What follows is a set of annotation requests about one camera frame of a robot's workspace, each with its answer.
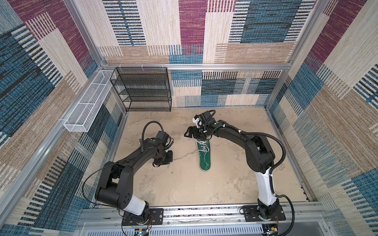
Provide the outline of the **white shoelace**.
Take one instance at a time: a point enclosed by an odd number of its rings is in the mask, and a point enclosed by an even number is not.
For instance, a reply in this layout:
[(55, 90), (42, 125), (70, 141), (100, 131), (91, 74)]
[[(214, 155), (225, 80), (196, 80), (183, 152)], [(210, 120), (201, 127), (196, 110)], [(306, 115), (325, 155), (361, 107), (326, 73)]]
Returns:
[(189, 155), (192, 155), (192, 154), (195, 154), (195, 153), (199, 153), (199, 154), (206, 154), (208, 152), (210, 152), (210, 146), (209, 144), (206, 142), (206, 141), (196, 141), (196, 146), (197, 146), (197, 150), (196, 151), (193, 151), (193, 152), (189, 152), (179, 158), (175, 158), (174, 160), (180, 160), (182, 158), (185, 158)]

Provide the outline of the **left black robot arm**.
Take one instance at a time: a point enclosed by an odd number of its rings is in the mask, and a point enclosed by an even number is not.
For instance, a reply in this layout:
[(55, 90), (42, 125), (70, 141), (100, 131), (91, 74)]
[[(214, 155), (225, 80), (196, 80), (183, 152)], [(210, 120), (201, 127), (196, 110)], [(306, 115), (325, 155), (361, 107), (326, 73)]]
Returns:
[(133, 194), (134, 174), (150, 159), (159, 165), (167, 155), (171, 138), (144, 140), (140, 148), (117, 162), (107, 162), (101, 171), (95, 199), (136, 216), (145, 217), (147, 202)]

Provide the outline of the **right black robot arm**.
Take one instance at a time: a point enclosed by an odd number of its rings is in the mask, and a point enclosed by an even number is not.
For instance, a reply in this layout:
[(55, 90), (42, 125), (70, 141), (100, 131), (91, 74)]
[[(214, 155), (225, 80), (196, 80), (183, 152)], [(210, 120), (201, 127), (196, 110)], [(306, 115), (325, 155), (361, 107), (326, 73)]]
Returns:
[(190, 126), (184, 134), (187, 138), (207, 140), (210, 136), (227, 139), (245, 151), (246, 162), (255, 172), (258, 183), (259, 217), (269, 220), (278, 209), (279, 200), (274, 193), (271, 168), (274, 166), (275, 154), (265, 133), (246, 133), (223, 121), (218, 121), (208, 128)]

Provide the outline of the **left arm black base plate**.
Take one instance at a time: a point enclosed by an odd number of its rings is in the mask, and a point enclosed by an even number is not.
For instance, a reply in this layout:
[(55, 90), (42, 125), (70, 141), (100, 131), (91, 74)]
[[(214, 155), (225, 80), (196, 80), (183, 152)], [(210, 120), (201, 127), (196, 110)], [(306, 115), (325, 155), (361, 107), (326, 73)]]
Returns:
[(162, 225), (163, 217), (163, 208), (150, 208), (148, 211), (144, 211), (141, 215), (125, 211), (122, 219), (122, 226), (147, 226), (149, 224), (152, 224), (152, 226)]

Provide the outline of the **green canvas sneaker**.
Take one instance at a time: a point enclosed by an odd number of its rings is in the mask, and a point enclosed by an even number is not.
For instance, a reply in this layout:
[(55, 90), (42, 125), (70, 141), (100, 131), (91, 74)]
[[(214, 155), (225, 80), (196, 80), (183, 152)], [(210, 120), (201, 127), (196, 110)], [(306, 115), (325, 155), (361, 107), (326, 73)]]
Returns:
[(196, 140), (199, 152), (200, 168), (202, 171), (209, 171), (211, 168), (211, 146), (209, 140)]

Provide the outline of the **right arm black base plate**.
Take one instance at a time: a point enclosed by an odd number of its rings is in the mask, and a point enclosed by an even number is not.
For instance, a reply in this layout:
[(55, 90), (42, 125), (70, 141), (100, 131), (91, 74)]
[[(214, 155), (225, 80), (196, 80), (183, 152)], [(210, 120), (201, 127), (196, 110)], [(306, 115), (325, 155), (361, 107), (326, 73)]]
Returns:
[(286, 216), (280, 205), (264, 207), (258, 205), (242, 206), (240, 213), (244, 215), (246, 222), (285, 221)]

